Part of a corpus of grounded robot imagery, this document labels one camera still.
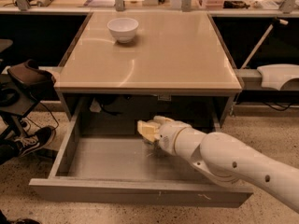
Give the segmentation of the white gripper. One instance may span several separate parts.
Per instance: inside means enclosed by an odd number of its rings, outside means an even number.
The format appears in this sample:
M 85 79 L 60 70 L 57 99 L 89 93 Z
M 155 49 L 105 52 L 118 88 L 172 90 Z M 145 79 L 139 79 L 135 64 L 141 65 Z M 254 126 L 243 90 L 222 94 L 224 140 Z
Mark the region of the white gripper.
M 155 121 L 137 122 L 137 131 L 147 141 L 158 142 L 159 147 L 170 155 L 192 154 L 192 126 L 168 117 L 155 116 Z

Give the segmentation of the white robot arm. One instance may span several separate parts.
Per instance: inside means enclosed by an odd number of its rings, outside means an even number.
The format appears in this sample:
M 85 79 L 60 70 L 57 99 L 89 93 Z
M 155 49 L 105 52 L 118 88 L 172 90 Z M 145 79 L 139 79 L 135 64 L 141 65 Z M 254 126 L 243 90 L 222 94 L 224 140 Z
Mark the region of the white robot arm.
M 212 182 L 229 187 L 244 180 L 299 212 L 299 169 L 273 160 L 229 134 L 203 133 L 166 117 L 140 120 L 137 131 L 146 142 L 181 157 Z

